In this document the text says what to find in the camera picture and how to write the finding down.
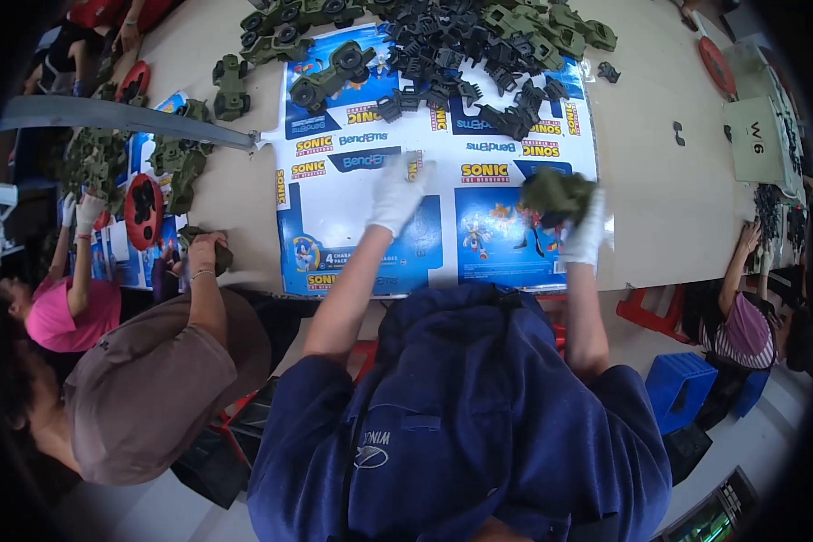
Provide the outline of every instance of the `blue plastic stool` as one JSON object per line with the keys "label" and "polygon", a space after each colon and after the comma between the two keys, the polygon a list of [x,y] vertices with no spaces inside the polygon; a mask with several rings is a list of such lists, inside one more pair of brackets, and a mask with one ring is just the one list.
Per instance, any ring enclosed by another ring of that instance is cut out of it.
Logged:
{"label": "blue plastic stool", "polygon": [[744,388],[740,390],[738,402],[734,405],[733,411],[743,418],[750,412],[750,409],[756,406],[759,397],[762,396],[762,391],[765,390],[765,385],[768,383],[768,377],[771,373],[768,371],[756,371],[747,377],[744,382]]}
{"label": "blue plastic stool", "polygon": [[[695,420],[716,377],[717,370],[693,352],[654,359],[644,386],[662,435]],[[676,401],[682,391],[683,397]]]}

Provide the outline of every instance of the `bowl of black wheels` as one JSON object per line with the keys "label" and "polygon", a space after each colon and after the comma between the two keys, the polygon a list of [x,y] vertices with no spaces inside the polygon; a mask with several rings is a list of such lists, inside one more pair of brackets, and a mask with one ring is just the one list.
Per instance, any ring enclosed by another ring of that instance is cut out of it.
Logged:
{"label": "bowl of black wheels", "polygon": [[159,184],[144,173],[139,173],[126,190],[124,202],[126,236],[132,246],[146,251],[159,240],[163,226],[163,193]]}

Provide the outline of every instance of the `worker in blue shirt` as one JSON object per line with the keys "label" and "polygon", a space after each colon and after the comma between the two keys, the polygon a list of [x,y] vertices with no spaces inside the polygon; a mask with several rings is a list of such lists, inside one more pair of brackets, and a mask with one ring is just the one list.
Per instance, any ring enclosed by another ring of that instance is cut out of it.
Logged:
{"label": "worker in blue shirt", "polygon": [[374,368],[353,385],[380,260],[436,168],[411,180],[409,160],[376,180],[368,227],[277,385],[247,498],[260,540],[648,540],[672,476],[639,374],[608,366],[603,189],[560,256],[565,362],[530,295],[427,288],[389,307]]}

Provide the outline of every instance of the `beige tabletop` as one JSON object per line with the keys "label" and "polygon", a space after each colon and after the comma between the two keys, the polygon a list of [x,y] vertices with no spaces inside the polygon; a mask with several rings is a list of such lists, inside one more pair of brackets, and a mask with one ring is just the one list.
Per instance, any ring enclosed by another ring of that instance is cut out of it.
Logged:
{"label": "beige tabletop", "polygon": [[[670,2],[571,0],[585,19],[614,29],[614,53],[588,47],[587,89],[608,189],[613,244],[602,249],[600,290],[716,278],[725,273],[741,221],[753,214],[752,188],[734,180],[732,151],[723,134],[725,98],[696,48],[701,34],[681,23]],[[152,69],[148,94],[160,103],[177,90],[212,102],[215,62],[240,49],[238,23],[253,7],[246,0],[187,0],[145,38],[140,58]],[[357,23],[377,21],[366,16]],[[723,49],[731,43],[704,22]],[[333,27],[313,28],[309,36]],[[621,72],[612,85],[596,79],[610,61]],[[276,128],[282,63],[256,68],[244,80],[249,114],[218,124],[247,132]],[[683,125],[686,146],[674,141]],[[225,282],[249,282],[282,291],[276,223],[274,156],[217,148],[195,183],[191,224],[225,229],[236,273]]]}

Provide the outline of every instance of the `brown shirt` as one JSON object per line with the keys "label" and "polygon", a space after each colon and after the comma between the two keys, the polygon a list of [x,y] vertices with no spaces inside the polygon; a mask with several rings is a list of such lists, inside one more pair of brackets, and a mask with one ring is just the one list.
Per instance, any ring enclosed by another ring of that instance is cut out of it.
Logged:
{"label": "brown shirt", "polygon": [[64,396],[84,480],[129,486],[160,476],[217,412],[265,384],[268,336],[244,298],[220,293],[227,350],[187,325],[184,294],[105,334],[79,360]]}

